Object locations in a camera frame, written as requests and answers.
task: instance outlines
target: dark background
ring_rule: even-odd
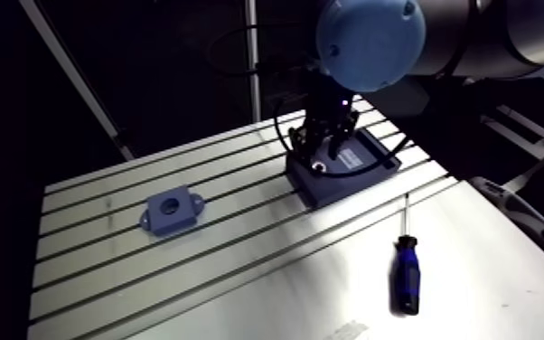
[[[249,123],[247,81],[223,79],[203,59],[213,37],[244,23],[238,0],[54,3],[58,32],[139,156]],[[260,3],[260,22],[293,19],[279,10],[287,0]],[[260,53],[292,54],[300,39],[288,29],[262,32]],[[230,39],[215,59],[245,67],[244,40]],[[298,91],[291,79],[263,79],[261,87],[264,117],[271,100]],[[503,183],[535,159],[483,127],[478,114],[503,103],[544,126],[544,80],[490,81],[476,91],[448,92],[425,116],[393,121],[456,177]],[[300,103],[292,105],[286,111]],[[0,338],[25,334],[43,187],[122,161],[23,8],[0,1]],[[523,195],[544,213],[544,177]]]

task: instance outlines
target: black cable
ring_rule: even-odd
[[[242,26],[240,28],[237,28],[237,29],[234,29],[234,30],[231,30],[231,31],[227,31],[226,33],[220,35],[219,37],[217,37],[215,40],[213,40],[209,46],[207,47],[207,50],[206,50],[206,61],[207,63],[209,64],[209,66],[211,66],[211,68],[213,68],[216,72],[218,72],[219,74],[222,74],[226,77],[249,77],[249,76],[252,76],[254,74],[258,74],[260,72],[260,70],[256,69],[255,70],[246,70],[246,71],[238,71],[238,72],[232,72],[232,71],[226,71],[226,70],[223,70],[219,67],[217,67],[215,65],[215,63],[213,62],[213,59],[212,59],[212,52],[213,52],[213,48],[218,44],[220,43],[221,41],[227,39],[228,37],[236,34],[236,33],[241,33],[241,32],[246,32],[248,30],[254,30],[254,29],[258,29],[258,28],[272,28],[272,27],[294,27],[294,26],[299,26],[299,25],[302,25],[304,23],[302,22],[288,22],[288,23],[275,23],[275,24],[249,24],[249,25],[245,25],[245,26]]]
[[[403,140],[400,141],[400,143],[394,148],[392,149],[392,151],[388,152],[386,155],[384,155],[384,157],[378,159],[377,161],[375,161],[373,164],[371,165],[367,165],[365,167],[363,167],[362,169],[359,169],[359,170],[356,170],[356,171],[351,171],[349,173],[340,173],[340,174],[333,174],[333,173],[323,173],[319,170],[315,170],[313,169],[309,164],[307,164],[304,160],[302,160],[301,158],[299,158],[299,156],[297,156],[295,154],[295,152],[289,148],[289,146],[286,144],[285,142],[285,139],[283,138],[283,135],[280,133],[280,127],[278,127],[278,112],[280,111],[280,108],[283,107],[283,104],[285,102],[281,99],[277,102],[276,106],[274,107],[274,111],[272,111],[272,119],[274,119],[274,129],[277,131],[277,136],[278,136],[278,139],[280,140],[280,143],[283,145],[283,148],[286,150],[286,153],[290,156],[290,157],[293,157],[295,159],[295,161],[297,161],[297,163],[301,166],[303,166],[306,170],[310,171],[311,173],[315,174],[315,175],[318,175],[318,176],[321,176],[321,177],[327,177],[327,178],[347,178],[347,177],[353,177],[353,176],[357,176],[357,175],[362,175],[362,174],[365,174],[365,173],[368,173],[369,171],[371,170],[374,170],[378,167],[380,167],[380,165],[388,162],[392,157],[394,157],[400,150],[403,149],[403,147],[405,147],[405,145],[408,143],[409,141],[409,138],[408,137],[404,137]]]

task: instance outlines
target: blue screwdriver handle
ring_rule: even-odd
[[[416,255],[417,239],[404,235],[397,245],[398,266],[395,276],[395,293],[399,310],[408,315],[419,312],[419,264]]]

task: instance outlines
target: gray 3d printed part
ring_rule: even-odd
[[[202,197],[190,194],[187,186],[179,186],[150,196],[139,225],[155,236],[166,236],[194,226],[203,209]]]

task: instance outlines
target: white label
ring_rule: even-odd
[[[340,160],[348,169],[352,170],[353,168],[362,165],[362,161],[360,158],[354,154],[352,150],[349,148],[345,148],[344,150],[340,151],[340,154],[338,155]]]

